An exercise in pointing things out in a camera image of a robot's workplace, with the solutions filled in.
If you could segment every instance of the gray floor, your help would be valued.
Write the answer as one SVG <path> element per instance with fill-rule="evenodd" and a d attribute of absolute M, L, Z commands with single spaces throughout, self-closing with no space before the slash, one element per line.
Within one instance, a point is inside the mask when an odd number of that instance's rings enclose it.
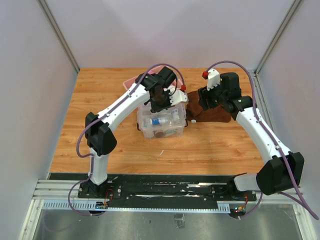
<path fill-rule="evenodd" d="M 291 205 L 261 205 L 243 220 L 219 213 L 186 213 L 184 220 L 183 225 L 174 213 L 161 212 L 84 217 L 71 210 L 46 210 L 34 240 L 302 240 Z"/>

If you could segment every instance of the pink plastic tray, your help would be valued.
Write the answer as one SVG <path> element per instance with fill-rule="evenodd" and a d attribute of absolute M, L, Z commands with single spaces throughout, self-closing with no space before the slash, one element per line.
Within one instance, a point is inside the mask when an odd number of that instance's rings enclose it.
<path fill-rule="evenodd" d="M 163 68 L 163 66 L 155 67 L 154 69 L 149 71 L 149 74 L 157 74 L 158 72 L 160 72 L 160 70 L 162 68 Z M 135 83 L 135 80 L 137 79 L 137 77 L 138 76 L 135 76 L 135 77 L 130 78 L 129 80 L 123 82 L 123 86 L 124 86 L 125 90 L 128 90 L 132 86 L 132 84 Z M 173 81 L 173 83 L 171 85 L 176 86 L 176 81 Z M 178 79 L 177 89 L 180 89 L 181 86 L 182 86 L 182 81 L 180 79 Z"/>

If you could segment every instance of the brown fabric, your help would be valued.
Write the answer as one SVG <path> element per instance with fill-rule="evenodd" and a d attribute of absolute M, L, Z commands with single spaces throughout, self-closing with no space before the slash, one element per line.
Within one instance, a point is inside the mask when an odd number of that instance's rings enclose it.
<path fill-rule="evenodd" d="M 204 111 L 199 105 L 198 91 L 188 93 L 189 103 L 186 106 L 186 119 L 196 120 L 197 122 L 221 122 L 228 123 L 231 116 L 221 106 Z"/>

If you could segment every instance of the wooden tabletop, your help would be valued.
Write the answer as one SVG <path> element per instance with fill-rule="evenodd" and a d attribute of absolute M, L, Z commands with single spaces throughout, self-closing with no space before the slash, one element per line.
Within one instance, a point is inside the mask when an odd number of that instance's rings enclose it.
<path fill-rule="evenodd" d="M 124 92 L 123 82 L 143 73 L 144 68 L 82 68 L 56 148 L 51 172 L 88 172 L 89 158 L 76 154 L 77 139 L 85 127 L 89 112 L 98 113 Z M 201 77 L 203 68 L 181 68 L 187 92 L 207 83 Z M 242 95 L 251 95 L 245 73 L 238 68 L 221 68 L 220 73 L 236 72 Z M 108 173 L 234 175 L 256 173 L 262 158 L 242 127 L 235 121 L 197 122 L 184 128 L 182 137 L 146 140 L 137 130 L 136 111 L 132 112 L 114 133 L 117 146 L 110 154 Z M 80 145 L 88 153 L 86 139 Z"/>

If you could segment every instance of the gray wall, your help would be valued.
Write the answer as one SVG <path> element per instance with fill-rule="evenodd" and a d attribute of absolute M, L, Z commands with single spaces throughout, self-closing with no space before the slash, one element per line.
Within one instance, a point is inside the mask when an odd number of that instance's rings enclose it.
<path fill-rule="evenodd" d="M 302 191 L 320 215 L 320 1 L 305 0 L 260 77 L 279 138 L 305 158 Z M 320 223 L 314 221 L 320 237 Z"/>
<path fill-rule="evenodd" d="M 293 0 L 47 0 L 81 68 L 254 69 Z"/>
<path fill-rule="evenodd" d="M 45 178 L 76 73 L 36 0 L 0 0 L 1 239 L 18 238 Z"/>

